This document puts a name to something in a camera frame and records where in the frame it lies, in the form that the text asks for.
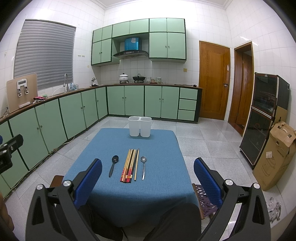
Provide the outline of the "person's left hand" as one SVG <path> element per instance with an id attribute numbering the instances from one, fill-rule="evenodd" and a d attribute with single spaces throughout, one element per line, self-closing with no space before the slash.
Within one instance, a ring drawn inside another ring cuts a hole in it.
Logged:
<path id="1" fill-rule="evenodd" d="M 7 207 L 4 203 L 4 198 L 2 193 L 0 193 L 0 210 L 1 210 L 1 217 L 3 218 L 5 224 L 9 227 L 11 231 L 14 230 L 14 224 L 11 216 L 8 214 Z"/>

